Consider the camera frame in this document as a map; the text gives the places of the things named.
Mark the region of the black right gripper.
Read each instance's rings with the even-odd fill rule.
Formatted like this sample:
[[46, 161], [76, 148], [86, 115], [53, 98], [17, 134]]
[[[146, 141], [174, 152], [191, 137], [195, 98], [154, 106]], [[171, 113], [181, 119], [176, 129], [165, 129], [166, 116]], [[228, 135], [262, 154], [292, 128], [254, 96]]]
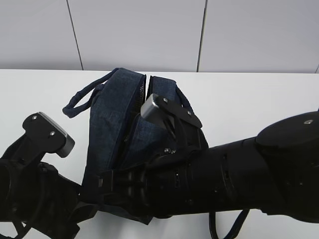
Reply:
[[189, 146], [135, 166], [108, 170], [90, 183], [89, 198], [100, 210], [127, 219], [198, 214], [188, 177], [199, 148]]

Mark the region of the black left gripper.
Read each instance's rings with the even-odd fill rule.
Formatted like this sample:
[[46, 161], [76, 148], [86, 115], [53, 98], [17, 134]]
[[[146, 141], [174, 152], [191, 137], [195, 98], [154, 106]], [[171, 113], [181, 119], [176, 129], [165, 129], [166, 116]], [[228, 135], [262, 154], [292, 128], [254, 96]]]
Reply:
[[81, 186], [41, 162], [25, 168], [0, 161], [0, 220], [11, 222], [22, 239], [36, 229], [51, 239], [73, 239], [78, 224], [97, 213], [97, 205], [80, 199]]

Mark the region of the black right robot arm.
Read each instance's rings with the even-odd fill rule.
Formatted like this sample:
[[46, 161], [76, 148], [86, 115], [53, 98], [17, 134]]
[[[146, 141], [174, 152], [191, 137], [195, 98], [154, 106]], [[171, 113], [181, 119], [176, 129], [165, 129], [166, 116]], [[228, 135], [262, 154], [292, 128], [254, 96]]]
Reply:
[[208, 147], [198, 127], [174, 118], [177, 151], [96, 183], [106, 205], [135, 217], [259, 209], [319, 221], [319, 114], [278, 121], [257, 136]]

